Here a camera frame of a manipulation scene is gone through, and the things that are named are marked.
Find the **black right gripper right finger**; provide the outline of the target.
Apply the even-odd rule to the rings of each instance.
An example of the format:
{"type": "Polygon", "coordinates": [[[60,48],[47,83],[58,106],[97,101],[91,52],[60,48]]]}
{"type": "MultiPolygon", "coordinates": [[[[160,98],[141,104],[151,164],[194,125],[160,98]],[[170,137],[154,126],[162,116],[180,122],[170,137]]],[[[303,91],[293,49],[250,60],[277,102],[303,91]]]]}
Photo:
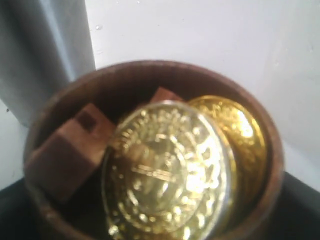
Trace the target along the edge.
{"type": "Polygon", "coordinates": [[[265,240],[318,240],[320,193],[288,172],[268,222],[265,240]]]}

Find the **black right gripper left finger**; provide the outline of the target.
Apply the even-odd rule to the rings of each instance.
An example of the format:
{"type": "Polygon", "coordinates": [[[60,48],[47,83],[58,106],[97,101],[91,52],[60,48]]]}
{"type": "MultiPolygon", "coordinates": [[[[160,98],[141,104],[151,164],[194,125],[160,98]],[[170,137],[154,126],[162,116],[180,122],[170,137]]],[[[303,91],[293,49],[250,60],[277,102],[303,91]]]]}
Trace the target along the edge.
{"type": "Polygon", "coordinates": [[[23,179],[0,191],[0,238],[2,240],[41,238],[23,179]]]}

